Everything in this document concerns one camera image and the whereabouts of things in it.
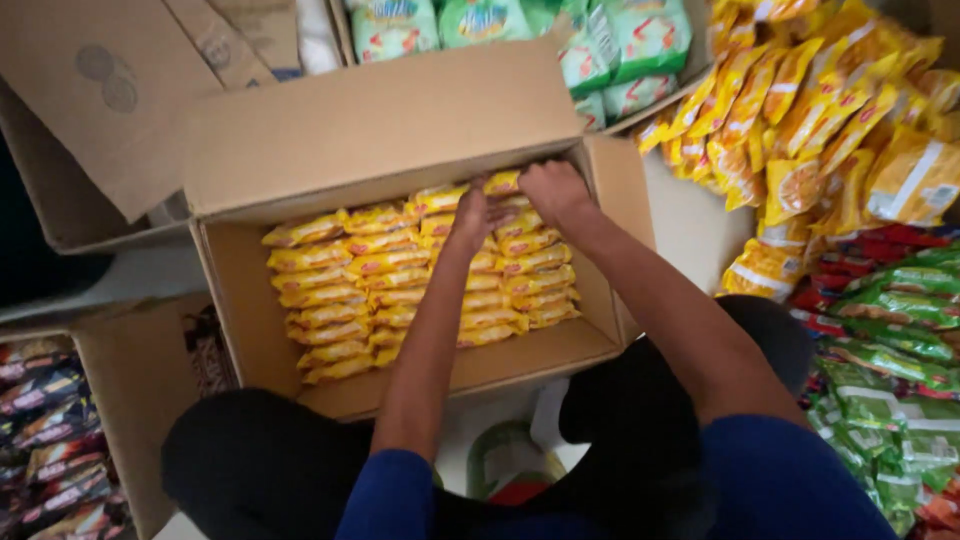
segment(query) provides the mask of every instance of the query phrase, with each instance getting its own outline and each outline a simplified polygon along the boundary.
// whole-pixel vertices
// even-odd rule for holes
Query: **person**
[[[595,206],[566,162],[519,178],[646,332],[572,377],[560,432],[589,442],[518,506],[433,486],[468,264],[511,215],[474,186],[392,368],[375,423],[264,390],[200,401],[162,451],[163,486],[211,540],[234,538],[894,538],[796,405],[813,357],[765,299],[712,300]]]

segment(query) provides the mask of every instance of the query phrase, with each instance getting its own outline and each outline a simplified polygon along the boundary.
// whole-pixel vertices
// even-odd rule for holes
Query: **hand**
[[[577,219],[584,209],[597,209],[590,200],[587,182],[566,161],[530,165],[517,183],[543,221],[561,232],[561,221]]]
[[[515,207],[496,207],[483,192],[486,178],[471,182],[470,190],[460,198],[449,242],[464,245],[471,257],[483,247],[484,238],[494,229],[516,219]]]

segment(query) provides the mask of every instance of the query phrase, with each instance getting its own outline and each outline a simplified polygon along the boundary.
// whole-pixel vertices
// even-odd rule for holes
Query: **cardboard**
[[[163,0],[227,90],[275,85],[276,77],[206,0]]]
[[[161,0],[7,2],[0,75],[128,222],[180,189],[177,112],[223,91]]]
[[[316,95],[335,96],[328,101],[336,107],[327,100],[301,106]],[[269,249],[259,243],[276,223],[556,158],[573,162],[601,208],[654,246],[636,149],[627,140],[580,135],[546,39],[419,55],[224,95],[188,116],[193,152],[183,170],[198,216],[192,231],[240,382],[331,417],[372,414],[389,374],[300,385],[296,364],[305,348],[286,337],[286,311],[265,264]],[[268,129],[246,129],[263,122]],[[226,155],[236,159],[217,158]],[[571,263],[584,318],[459,351],[453,395],[569,373],[618,355],[638,336],[641,329],[599,270],[579,253]]]
[[[6,139],[47,244],[61,255],[190,245],[186,223],[132,224],[97,188],[50,130],[0,79],[0,133]]]
[[[344,62],[347,66],[355,66],[358,62],[353,52],[353,33],[350,28],[350,17],[347,8],[343,0],[329,0],[329,4],[333,21],[336,24],[337,37],[340,41],[340,49],[344,57]],[[686,67],[677,74],[677,84],[679,88],[676,92],[663,98],[654,105],[610,125],[607,129],[603,130],[604,134],[614,135],[623,133],[643,119],[656,114],[670,104],[680,101],[681,98],[693,91],[693,89],[705,79],[713,67],[713,55],[709,50],[707,34],[710,18],[708,2],[704,0],[684,0],[684,8],[686,9],[686,16],[690,20],[693,39],[690,41]]]
[[[182,319],[209,303],[209,295],[196,294],[0,331],[0,343],[73,338],[140,540],[153,538],[175,511],[160,486],[160,446],[174,421],[200,399]]]
[[[250,42],[279,81],[303,75],[297,49],[296,0],[210,0]]]

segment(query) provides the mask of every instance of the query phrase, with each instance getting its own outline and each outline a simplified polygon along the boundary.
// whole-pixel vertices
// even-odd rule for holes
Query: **blue shirt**
[[[897,538],[883,515],[816,433],[778,418],[737,415],[701,431],[704,474],[719,495],[712,538]],[[350,494],[337,538],[428,538],[430,465],[386,450],[370,457]],[[489,524],[484,537],[587,538],[579,516]]]

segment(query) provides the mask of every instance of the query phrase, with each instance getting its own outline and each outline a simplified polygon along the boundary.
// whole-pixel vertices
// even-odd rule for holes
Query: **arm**
[[[597,265],[657,344],[702,426],[751,413],[806,426],[753,339],[670,263],[604,215],[572,165],[534,165],[519,183],[543,219]]]
[[[400,347],[376,418],[371,454],[401,449],[430,463],[436,457],[469,264],[484,238],[516,214],[490,209],[480,185],[475,183],[460,200],[453,230]]]

